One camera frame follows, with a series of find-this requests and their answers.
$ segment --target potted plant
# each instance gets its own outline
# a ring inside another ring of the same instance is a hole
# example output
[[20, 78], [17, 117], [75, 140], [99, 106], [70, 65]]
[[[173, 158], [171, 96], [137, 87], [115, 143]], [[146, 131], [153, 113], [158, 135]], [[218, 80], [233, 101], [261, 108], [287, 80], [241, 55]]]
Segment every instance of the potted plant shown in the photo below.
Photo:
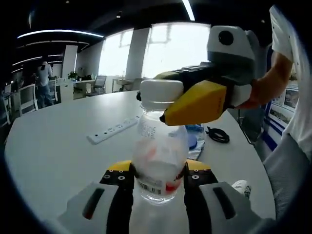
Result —
[[68, 79], [76, 80], [77, 77], [78, 77], [77, 72], [72, 71], [68, 74]]

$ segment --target person's arm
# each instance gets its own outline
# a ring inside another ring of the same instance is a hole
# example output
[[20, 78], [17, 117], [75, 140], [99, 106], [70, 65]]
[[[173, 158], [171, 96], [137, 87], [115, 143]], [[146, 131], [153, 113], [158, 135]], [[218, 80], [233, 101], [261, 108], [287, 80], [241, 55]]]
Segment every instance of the person's arm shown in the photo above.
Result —
[[39, 69], [36, 70], [36, 81], [39, 79]]
[[50, 77], [52, 77], [52, 69], [51, 69], [51, 66], [50, 65], [48, 65], [48, 74], [49, 74], [49, 76]]
[[273, 67], [263, 78], [253, 80], [250, 98], [239, 108], [257, 108], [281, 95], [288, 84], [292, 66], [293, 62], [277, 53]]
[[238, 108], [257, 108], [278, 97], [285, 90], [293, 66], [292, 46], [287, 31], [287, 21], [274, 7], [270, 9], [273, 30], [272, 49], [276, 57], [266, 75], [252, 81], [252, 93], [248, 101]]

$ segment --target electrical outlet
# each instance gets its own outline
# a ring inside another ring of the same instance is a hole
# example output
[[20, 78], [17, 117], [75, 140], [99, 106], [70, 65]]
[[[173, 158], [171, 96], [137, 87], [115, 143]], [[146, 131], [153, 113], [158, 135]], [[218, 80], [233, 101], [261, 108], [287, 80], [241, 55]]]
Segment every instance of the electrical outlet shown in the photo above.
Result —
[[112, 137], [113, 135], [116, 135], [117, 133], [120, 133], [125, 129], [136, 125], [139, 118], [140, 118], [139, 116], [136, 116], [135, 118], [126, 119], [122, 123], [117, 124], [114, 127], [110, 127], [103, 132], [88, 135], [87, 139], [94, 145], [99, 144], [100, 142]]

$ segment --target bottle cap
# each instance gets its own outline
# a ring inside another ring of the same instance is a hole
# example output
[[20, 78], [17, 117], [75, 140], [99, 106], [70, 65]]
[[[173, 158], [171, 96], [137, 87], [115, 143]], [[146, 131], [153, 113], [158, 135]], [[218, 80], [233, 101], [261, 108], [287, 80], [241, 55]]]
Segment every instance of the bottle cap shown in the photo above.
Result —
[[148, 79], [140, 85], [142, 106], [147, 110], [166, 110], [183, 94], [183, 83], [178, 80]]

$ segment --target barcode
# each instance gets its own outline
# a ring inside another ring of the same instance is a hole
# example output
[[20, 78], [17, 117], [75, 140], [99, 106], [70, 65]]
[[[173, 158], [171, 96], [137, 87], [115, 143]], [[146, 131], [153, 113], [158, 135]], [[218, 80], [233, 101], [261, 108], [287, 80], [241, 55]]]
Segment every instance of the barcode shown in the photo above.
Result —
[[161, 190], [160, 189], [149, 187], [146, 184], [142, 184], [141, 182], [139, 182], [139, 185], [140, 185], [140, 187], [142, 189], [144, 189], [146, 191], [149, 191], [150, 193], [161, 195]]

